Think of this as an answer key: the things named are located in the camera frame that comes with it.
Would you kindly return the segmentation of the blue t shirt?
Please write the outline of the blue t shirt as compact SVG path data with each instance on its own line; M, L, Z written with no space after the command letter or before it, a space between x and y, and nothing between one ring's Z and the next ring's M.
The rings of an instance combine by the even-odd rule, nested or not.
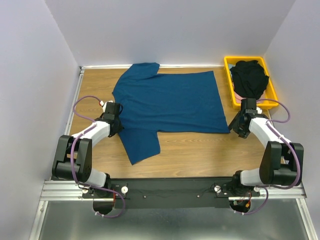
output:
M119 137L132 165L161 152L159 132L230 132L213 71L169 74L159 68L133 64L112 92L123 105Z

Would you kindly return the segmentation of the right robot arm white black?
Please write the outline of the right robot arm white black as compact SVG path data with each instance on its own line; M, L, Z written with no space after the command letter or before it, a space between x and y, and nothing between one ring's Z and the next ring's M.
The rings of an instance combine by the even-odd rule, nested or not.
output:
M238 170L227 190L241 196L255 187L291 189L302 181L304 147L281 134L272 120L258 110L257 100L244 98L240 111L229 124L229 130L246 139L254 134L264 147L260 166L252 170Z

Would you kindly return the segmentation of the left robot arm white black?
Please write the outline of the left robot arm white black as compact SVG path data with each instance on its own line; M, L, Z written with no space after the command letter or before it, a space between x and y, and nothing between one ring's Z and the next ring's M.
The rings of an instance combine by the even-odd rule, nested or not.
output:
M91 188L101 198L110 194L119 196L112 189L110 175L93 168L93 148L101 140L111 138L124 128L120 120L123 106L108 101L100 117L79 133L62 135L58 139L52 165L52 176L59 180L74 180Z

